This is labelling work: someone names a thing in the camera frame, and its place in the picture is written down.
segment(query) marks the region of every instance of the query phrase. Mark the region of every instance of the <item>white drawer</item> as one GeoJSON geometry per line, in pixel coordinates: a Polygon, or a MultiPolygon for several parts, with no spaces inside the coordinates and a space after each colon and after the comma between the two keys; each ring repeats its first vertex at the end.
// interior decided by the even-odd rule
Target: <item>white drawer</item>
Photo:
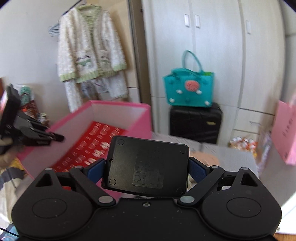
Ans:
{"type": "Polygon", "coordinates": [[[259,135],[255,133],[250,133],[250,132],[244,132],[244,131],[238,131],[238,130],[232,130],[231,132],[231,139],[235,137],[240,137],[240,138],[248,138],[248,139],[253,139],[254,141],[258,140],[259,135]]]}
{"type": "Polygon", "coordinates": [[[237,122],[234,129],[240,131],[248,131],[253,133],[260,132],[260,128],[268,127],[272,124],[273,115],[263,114],[251,110],[238,110],[237,122]]]}

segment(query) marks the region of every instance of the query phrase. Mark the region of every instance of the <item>green trim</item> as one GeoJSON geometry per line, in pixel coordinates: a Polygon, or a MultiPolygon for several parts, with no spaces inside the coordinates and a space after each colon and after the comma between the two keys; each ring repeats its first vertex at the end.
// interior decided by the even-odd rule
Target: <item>green trim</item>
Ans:
{"type": "Polygon", "coordinates": [[[59,76],[60,80],[62,82],[65,82],[67,80],[71,80],[71,79],[75,79],[76,78],[76,73],[72,72],[72,73],[67,73],[67,74],[62,74],[59,76]]]}
{"type": "Polygon", "coordinates": [[[86,4],[79,7],[76,7],[76,9],[79,11],[80,15],[84,18],[84,20],[87,22],[87,25],[89,26],[89,31],[92,35],[93,29],[94,29],[94,22],[97,20],[98,16],[101,13],[101,6],[92,5],[92,4],[86,4]],[[85,13],[84,10],[92,10],[92,13],[85,13]]]}
{"type": "Polygon", "coordinates": [[[77,83],[82,83],[82,82],[86,82],[88,80],[93,80],[93,79],[96,79],[96,78],[108,78],[108,77],[112,77],[114,75],[116,75],[117,72],[110,69],[110,70],[107,70],[107,71],[104,71],[102,69],[100,70],[96,70],[96,71],[93,71],[93,72],[90,72],[88,74],[85,74],[83,76],[80,76],[76,82],[77,83]]]}
{"type": "Polygon", "coordinates": [[[76,82],[77,83],[82,83],[82,82],[86,82],[88,80],[93,80],[95,78],[97,78],[99,76],[99,70],[87,73],[85,75],[80,76],[76,82]]]}
{"type": "Polygon", "coordinates": [[[114,71],[120,71],[120,70],[124,70],[126,68],[127,68],[126,64],[118,64],[118,65],[113,67],[113,70],[114,71]]]}

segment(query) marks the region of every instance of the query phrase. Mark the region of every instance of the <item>cabinet door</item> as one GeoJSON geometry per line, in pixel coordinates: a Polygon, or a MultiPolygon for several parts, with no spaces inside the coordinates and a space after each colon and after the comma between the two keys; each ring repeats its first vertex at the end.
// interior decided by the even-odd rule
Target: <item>cabinet door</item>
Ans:
{"type": "Polygon", "coordinates": [[[170,134],[170,105],[166,98],[151,97],[154,132],[170,134]]]}
{"type": "Polygon", "coordinates": [[[284,28],[277,0],[241,0],[246,39],[240,107],[274,114],[284,75],[284,28]]]}
{"type": "MultiPolygon", "coordinates": [[[[142,4],[151,96],[166,97],[163,77],[181,67],[185,50],[193,50],[189,3],[188,0],[142,0],[142,4]]],[[[189,59],[187,67],[193,67],[193,59],[189,59]]]]}
{"type": "Polygon", "coordinates": [[[219,146],[227,146],[231,137],[231,132],[235,123],[235,117],[237,113],[237,107],[220,105],[223,112],[222,125],[220,127],[220,133],[218,138],[219,146]]]}
{"type": "Polygon", "coordinates": [[[234,129],[259,134],[260,130],[269,128],[273,121],[274,115],[239,109],[234,129]]]}
{"type": "Polygon", "coordinates": [[[196,55],[215,73],[213,100],[237,107],[242,82],[243,41],[237,0],[192,2],[196,55]]]}

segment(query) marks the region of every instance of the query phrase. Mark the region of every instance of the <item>cabinet handle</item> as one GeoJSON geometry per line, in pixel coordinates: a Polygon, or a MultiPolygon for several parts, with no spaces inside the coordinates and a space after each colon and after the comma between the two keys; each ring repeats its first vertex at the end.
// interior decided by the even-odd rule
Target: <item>cabinet handle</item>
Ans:
{"type": "Polygon", "coordinates": [[[246,30],[248,34],[252,34],[251,33],[251,22],[249,20],[246,20],[246,30]]]}
{"type": "Polygon", "coordinates": [[[258,123],[258,122],[254,122],[254,121],[249,121],[249,122],[250,122],[251,125],[258,125],[258,126],[261,125],[260,123],[258,123]]]}
{"type": "Polygon", "coordinates": [[[189,24],[189,15],[188,14],[184,14],[184,21],[185,21],[185,26],[189,28],[190,24],[189,24]]]}
{"type": "Polygon", "coordinates": [[[199,15],[195,15],[195,26],[197,28],[200,28],[200,16],[199,15]]]}

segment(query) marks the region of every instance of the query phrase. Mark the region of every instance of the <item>pink paper bag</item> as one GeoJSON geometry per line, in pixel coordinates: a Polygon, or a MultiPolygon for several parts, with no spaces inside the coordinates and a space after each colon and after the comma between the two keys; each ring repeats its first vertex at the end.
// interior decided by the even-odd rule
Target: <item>pink paper bag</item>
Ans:
{"type": "Polygon", "coordinates": [[[296,106],[279,101],[272,141],[287,165],[296,166],[296,106]]]}

